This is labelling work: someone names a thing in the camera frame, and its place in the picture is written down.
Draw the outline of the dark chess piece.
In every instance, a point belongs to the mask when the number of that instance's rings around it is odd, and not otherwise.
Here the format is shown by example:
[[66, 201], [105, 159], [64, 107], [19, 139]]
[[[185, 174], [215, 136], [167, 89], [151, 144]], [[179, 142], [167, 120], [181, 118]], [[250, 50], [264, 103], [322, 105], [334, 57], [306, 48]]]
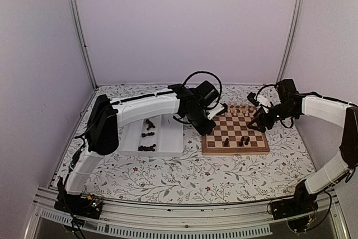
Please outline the dark chess piece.
[[225, 141], [223, 142], [223, 146], [224, 147], [229, 147], [229, 138], [225, 139]]
[[244, 144], [247, 146], [249, 144], [249, 142], [250, 142], [250, 137], [247, 137], [244, 141]]

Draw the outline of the wooden chess board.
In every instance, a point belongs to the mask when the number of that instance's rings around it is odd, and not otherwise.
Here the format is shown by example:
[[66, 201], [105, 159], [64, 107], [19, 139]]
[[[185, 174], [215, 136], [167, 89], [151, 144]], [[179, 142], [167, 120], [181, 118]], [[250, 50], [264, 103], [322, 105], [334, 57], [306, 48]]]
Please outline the wooden chess board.
[[[247, 124], [253, 119], [256, 107], [232, 103], [228, 111], [213, 120], [216, 123], [213, 131], [201, 138], [202, 154], [207, 156], [232, 155], [267, 155], [270, 153], [265, 133], [252, 130]], [[242, 147], [238, 145], [241, 137], [250, 137], [250, 142]], [[229, 147], [223, 142], [229, 138]]]

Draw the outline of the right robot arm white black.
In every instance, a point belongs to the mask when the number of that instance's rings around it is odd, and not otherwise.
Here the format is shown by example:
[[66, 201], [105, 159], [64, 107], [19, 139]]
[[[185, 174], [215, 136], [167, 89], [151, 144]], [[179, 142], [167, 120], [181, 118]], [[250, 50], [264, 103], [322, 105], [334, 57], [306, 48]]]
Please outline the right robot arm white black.
[[279, 97], [278, 104], [273, 104], [263, 94], [267, 87], [248, 94], [257, 112], [247, 126], [262, 133], [276, 123], [286, 129], [297, 126], [317, 168], [297, 184], [295, 198], [289, 203], [293, 214], [302, 214], [310, 207], [312, 197], [341, 181], [350, 181], [355, 174], [357, 105], [314, 91], [299, 92], [292, 79], [272, 85]]

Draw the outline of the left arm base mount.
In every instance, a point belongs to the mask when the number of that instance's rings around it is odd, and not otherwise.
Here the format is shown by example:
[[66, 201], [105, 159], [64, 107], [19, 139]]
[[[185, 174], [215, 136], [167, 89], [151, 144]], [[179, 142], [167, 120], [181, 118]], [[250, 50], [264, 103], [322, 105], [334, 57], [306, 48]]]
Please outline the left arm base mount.
[[103, 199], [95, 195], [61, 193], [57, 196], [54, 208], [81, 217], [99, 219], [102, 213], [102, 202]]

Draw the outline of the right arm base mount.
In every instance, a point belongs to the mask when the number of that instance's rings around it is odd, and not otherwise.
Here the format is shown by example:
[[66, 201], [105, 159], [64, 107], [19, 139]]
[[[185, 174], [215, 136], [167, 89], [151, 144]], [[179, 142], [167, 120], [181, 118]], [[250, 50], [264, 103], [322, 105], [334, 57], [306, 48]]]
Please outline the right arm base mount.
[[308, 231], [317, 216], [318, 203], [314, 201], [297, 204], [294, 198], [271, 200], [267, 205], [268, 214], [274, 220], [288, 220], [289, 228], [296, 233]]

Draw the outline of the white plastic tray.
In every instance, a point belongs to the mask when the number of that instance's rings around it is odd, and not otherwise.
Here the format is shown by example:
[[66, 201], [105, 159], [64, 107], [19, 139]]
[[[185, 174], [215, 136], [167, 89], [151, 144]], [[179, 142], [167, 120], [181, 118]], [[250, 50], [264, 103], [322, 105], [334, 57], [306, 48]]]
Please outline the white plastic tray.
[[123, 128], [118, 151], [121, 155], [137, 157], [181, 157], [183, 154], [183, 125], [171, 115], [149, 119], [154, 128], [139, 120]]

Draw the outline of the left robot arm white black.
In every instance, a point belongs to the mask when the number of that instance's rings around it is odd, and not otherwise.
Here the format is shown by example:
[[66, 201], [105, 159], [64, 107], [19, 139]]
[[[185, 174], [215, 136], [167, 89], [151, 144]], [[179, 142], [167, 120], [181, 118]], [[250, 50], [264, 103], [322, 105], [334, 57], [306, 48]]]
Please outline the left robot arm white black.
[[76, 137], [83, 145], [74, 154], [69, 172], [58, 181], [60, 200], [71, 213], [83, 209], [78, 197], [87, 179], [107, 155], [120, 151], [143, 156], [176, 157], [183, 151], [183, 126], [202, 136], [216, 126], [214, 117], [227, 111], [220, 103], [222, 90], [209, 81], [194, 88], [169, 85], [156, 92], [110, 99], [96, 98], [86, 130]]

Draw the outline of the dark chess rook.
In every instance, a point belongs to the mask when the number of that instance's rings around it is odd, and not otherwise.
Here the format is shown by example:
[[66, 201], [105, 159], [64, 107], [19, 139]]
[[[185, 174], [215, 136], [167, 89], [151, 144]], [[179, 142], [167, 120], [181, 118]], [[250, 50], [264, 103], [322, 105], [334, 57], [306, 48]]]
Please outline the dark chess rook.
[[239, 143], [238, 143], [238, 145], [239, 145], [240, 147], [243, 146], [244, 140], [245, 140], [245, 138], [244, 138], [244, 137], [241, 137], [241, 139], [240, 139], [240, 141], [239, 141]]

